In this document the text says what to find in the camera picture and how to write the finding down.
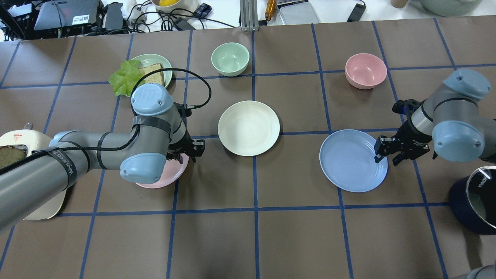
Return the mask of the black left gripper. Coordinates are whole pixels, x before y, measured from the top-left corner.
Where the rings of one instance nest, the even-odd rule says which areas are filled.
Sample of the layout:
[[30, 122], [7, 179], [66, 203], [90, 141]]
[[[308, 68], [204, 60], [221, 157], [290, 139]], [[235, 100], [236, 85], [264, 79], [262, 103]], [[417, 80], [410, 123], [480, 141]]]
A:
[[167, 150], [168, 160], [179, 160], [180, 154], [186, 154], [191, 160], [196, 163], [197, 157], [201, 157], [205, 151], [205, 141], [199, 139], [194, 141], [189, 135], [188, 131], [184, 136], [175, 143], [169, 143]]

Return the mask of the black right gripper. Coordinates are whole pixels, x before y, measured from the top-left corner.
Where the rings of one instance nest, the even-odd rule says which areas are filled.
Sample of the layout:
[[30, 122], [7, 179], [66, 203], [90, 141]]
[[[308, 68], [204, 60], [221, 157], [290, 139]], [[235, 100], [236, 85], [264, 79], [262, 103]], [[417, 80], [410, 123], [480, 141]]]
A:
[[403, 160], [416, 160], [429, 152], [429, 135], [409, 124], [402, 125], [392, 137], [379, 136], [374, 144], [374, 161], [394, 155], [392, 163], [398, 166]]

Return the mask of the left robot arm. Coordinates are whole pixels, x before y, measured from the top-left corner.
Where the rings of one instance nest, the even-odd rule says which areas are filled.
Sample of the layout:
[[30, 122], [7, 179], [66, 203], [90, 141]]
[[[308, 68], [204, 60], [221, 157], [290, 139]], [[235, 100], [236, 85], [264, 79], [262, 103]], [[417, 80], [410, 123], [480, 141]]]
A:
[[132, 131], [57, 134], [48, 148], [1, 170], [1, 232], [5, 232], [71, 187], [93, 169], [119, 170], [132, 183], [159, 181], [167, 160], [184, 153], [200, 157], [204, 141], [193, 141], [184, 119], [200, 105], [174, 102], [165, 87], [139, 86], [130, 97]]

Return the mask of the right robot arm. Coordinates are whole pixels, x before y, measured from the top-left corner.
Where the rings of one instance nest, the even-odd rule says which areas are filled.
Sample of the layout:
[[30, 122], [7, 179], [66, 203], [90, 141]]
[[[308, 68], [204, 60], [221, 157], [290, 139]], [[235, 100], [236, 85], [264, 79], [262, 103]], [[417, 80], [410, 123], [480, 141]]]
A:
[[394, 165], [429, 152], [451, 162], [480, 159], [495, 163], [495, 120], [479, 113], [479, 101], [490, 92], [488, 79], [472, 69], [457, 69], [422, 102], [399, 100], [392, 111], [407, 117], [392, 137], [379, 136], [374, 161], [394, 155]]

